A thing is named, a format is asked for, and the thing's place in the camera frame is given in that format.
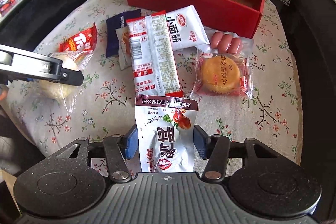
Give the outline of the white bun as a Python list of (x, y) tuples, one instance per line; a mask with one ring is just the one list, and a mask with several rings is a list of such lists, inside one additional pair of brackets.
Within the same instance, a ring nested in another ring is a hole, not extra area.
[(45, 97), (63, 104), (68, 112), (73, 112), (80, 87), (84, 84), (83, 71), (93, 56), (93, 51), (64, 51), (50, 53), (49, 57), (62, 61), (60, 80), (38, 81), (38, 91)]

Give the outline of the red Trolli candy packet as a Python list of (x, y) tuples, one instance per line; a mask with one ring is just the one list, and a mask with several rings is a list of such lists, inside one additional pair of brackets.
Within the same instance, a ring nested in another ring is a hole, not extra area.
[(59, 52), (65, 51), (94, 51), (97, 44), (97, 28), (96, 24), (78, 32), (77, 34), (65, 39), (59, 45)]

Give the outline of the white duck neck snack packet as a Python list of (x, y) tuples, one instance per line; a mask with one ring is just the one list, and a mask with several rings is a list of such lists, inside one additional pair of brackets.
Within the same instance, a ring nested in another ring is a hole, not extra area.
[(142, 172), (176, 173), (194, 170), (193, 130), (198, 102), (188, 98), (135, 98), (139, 159)]

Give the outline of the blue wafer biscuit packet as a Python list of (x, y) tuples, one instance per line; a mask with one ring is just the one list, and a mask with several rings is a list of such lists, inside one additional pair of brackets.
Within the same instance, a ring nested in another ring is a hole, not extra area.
[(126, 26), (127, 19), (139, 18), (141, 16), (141, 9), (129, 10), (119, 13), (106, 20), (107, 27), (107, 44), (106, 57), (118, 55), (119, 40), (116, 30)]

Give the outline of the tan biscuit packet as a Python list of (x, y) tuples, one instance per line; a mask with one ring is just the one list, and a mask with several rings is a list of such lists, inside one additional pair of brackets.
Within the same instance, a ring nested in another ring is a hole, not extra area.
[(124, 70), (132, 66), (131, 52), (129, 44), (129, 29), (128, 27), (122, 27), (116, 30), (119, 46), (118, 46), (118, 58), (120, 69)]

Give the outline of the mooncake pastry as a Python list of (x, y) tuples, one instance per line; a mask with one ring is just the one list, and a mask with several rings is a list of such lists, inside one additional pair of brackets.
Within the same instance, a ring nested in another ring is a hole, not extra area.
[(253, 77), (248, 57), (197, 50), (195, 75), (192, 91), (195, 95), (252, 98)]

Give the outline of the red white long snack packet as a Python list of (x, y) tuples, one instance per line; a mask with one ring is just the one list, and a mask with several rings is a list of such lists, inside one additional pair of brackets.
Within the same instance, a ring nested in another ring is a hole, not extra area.
[(166, 13), (126, 21), (135, 94), (183, 97)]

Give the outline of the vacuum packed mini sausages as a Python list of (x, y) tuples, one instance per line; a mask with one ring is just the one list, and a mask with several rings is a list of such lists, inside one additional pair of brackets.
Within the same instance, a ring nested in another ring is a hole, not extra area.
[(238, 36), (233, 32), (222, 32), (205, 27), (210, 40), (210, 47), (217, 53), (229, 53), (232, 55), (249, 56), (252, 54), (253, 39)]

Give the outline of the white spicy gluten strip packet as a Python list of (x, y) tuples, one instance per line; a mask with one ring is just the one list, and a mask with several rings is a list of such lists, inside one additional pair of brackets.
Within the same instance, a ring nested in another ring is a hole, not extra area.
[(173, 51), (210, 43), (193, 5), (167, 12), (166, 20)]

